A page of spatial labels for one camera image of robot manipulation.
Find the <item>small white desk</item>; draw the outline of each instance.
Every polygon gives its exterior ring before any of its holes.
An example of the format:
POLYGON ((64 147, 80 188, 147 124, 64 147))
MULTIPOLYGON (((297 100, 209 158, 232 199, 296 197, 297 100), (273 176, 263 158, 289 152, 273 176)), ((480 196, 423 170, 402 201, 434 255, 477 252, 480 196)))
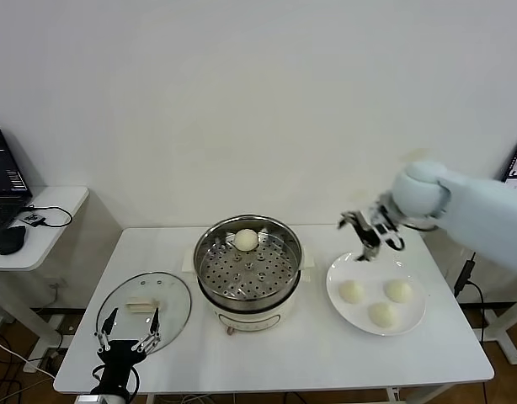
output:
MULTIPOLYGON (((39 187, 31 190, 33 197, 30 204, 39 207, 60 206, 71 215, 77 213, 88 196, 88 189, 85 187, 39 187)), ((69 220, 68 216, 59 210, 42 210, 40 214, 48 223, 59 224, 69 220)), ((24 225, 24 223, 16 220, 12 224, 12 226, 17 225, 24 225)), ((31 271, 38 268, 65 230, 66 227, 27 226, 24 246, 14 254, 0 255, 0 272, 31 271)), ((30 355, 31 358, 43 356, 47 348, 57 347, 61 342, 61 336, 55 328, 60 325, 63 316, 53 316, 49 323, 44 322, 1 281, 0 307, 40 337, 40 341, 30 355)), ((67 348, 71 338, 72 336, 65 336, 61 346, 67 348)), ((32 371, 32 368, 28 366, 25 370, 32 371)))
MULTIPOLYGON (((104 299, 128 278, 149 271, 179 276, 189 287, 192 309, 182 333, 136 366, 142 394, 229 391, 310 391, 425 386, 408 402, 421 403, 456 383, 493 378, 493 368, 416 231, 404 231, 406 264, 417 264, 429 293, 427 313, 412 332, 383 338, 347 323, 325 289, 331 262, 360 251, 353 231, 335 226, 292 226, 315 259, 311 281, 301 282, 296 304, 278 326, 229 336, 201 295, 194 274, 182 273, 186 249, 202 228, 127 229, 99 281, 54 387, 86 393, 97 385, 90 375, 101 364, 93 336, 104 299)), ((384 259, 395 252, 384 247, 384 259)), ((133 390, 130 377, 128 389, 133 390)))

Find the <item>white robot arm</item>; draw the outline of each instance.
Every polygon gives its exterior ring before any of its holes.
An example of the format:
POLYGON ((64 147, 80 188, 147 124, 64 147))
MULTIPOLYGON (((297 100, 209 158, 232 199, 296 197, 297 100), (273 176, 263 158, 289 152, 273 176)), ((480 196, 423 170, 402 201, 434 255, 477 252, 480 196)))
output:
POLYGON ((381 196, 370 225, 356 213, 343 214, 343 221, 362 239, 364 259, 373 258, 377 247, 372 252, 372 237, 362 237, 362 228, 385 226, 391 233, 410 220, 425 219, 454 241, 517 272, 517 189, 499 181, 464 177, 436 162, 414 162, 397 175, 392 191, 381 196))

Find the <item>keyboard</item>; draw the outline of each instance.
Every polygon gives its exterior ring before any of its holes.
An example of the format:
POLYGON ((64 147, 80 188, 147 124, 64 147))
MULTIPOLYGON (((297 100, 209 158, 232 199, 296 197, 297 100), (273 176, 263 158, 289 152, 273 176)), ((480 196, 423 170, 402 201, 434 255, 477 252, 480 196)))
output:
POLYGON ((22 205, 0 204, 0 227, 7 225, 18 213, 22 205))

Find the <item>laptop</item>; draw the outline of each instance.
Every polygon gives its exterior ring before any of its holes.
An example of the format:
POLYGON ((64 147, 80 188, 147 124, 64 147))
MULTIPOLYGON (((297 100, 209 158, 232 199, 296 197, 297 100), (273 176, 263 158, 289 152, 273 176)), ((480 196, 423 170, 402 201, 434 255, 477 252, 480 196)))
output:
POLYGON ((0 231, 8 228, 32 193, 0 130, 0 231))

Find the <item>wooden floor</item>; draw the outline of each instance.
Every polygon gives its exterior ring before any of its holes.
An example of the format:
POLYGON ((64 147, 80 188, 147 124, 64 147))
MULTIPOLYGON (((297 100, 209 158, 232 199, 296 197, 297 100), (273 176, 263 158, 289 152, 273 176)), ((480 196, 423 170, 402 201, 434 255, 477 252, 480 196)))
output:
MULTIPOLYGON (((481 317, 476 311, 467 312, 467 318, 474 327, 479 326, 481 317)), ((67 316, 61 326, 61 332, 73 333, 73 330, 80 322, 80 316, 67 316)), ((28 329, 24 328, 20 323, 15 322, 1 328, 1 333, 9 341, 12 349, 17 353, 27 356, 35 343, 35 336, 28 329)), ((510 329, 509 335, 517 346, 517 325, 510 329)), ((517 404, 517 365, 510 365, 505 359, 496 343, 485 343, 485 350, 490 358, 494 370, 495 377, 487 383, 488 404, 517 404)), ((0 359, 9 360, 9 355, 0 349, 0 359)), ((55 366, 61 363, 61 357, 55 359, 55 366)), ((0 379, 5 376, 7 364, 0 364, 0 379)), ((43 374, 26 374, 22 371, 23 365, 13 364, 8 371, 7 378, 19 380, 22 387, 32 385, 37 381, 47 379, 43 374)), ((0 399, 7 395, 7 391, 13 392, 18 390, 17 384, 10 386, 9 383, 3 383, 0 388, 0 399)), ((404 398, 409 393, 409 389, 401 391, 401 397, 404 398)), ((365 401, 385 401, 386 392, 378 391, 316 391, 301 392, 300 396, 308 404, 328 404, 341 402, 365 402, 365 401)), ((210 398, 215 404, 232 404, 234 397, 232 395, 211 395, 210 398)), ((181 396, 162 396, 157 399, 157 403, 168 401, 179 402, 181 396)), ((271 403, 282 404, 284 400, 283 393, 264 393, 264 394, 236 394, 237 404, 255 404, 255 403, 271 403)), ((75 401, 74 396, 64 396, 52 389, 51 381, 46 381, 32 389, 23 393, 23 404, 67 404, 75 401)), ((7 403, 15 404, 18 396, 8 399, 7 403)), ((146 402, 145 397, 137 397, 134 403, 146 402)), ((302 404, 303 401, 295 395, 289 394, 286 397, 286 404, 302 404)), ((457 385, 441 396, 436 397, 431 404, 483 404, 482 384, 473 385, 457 385)))

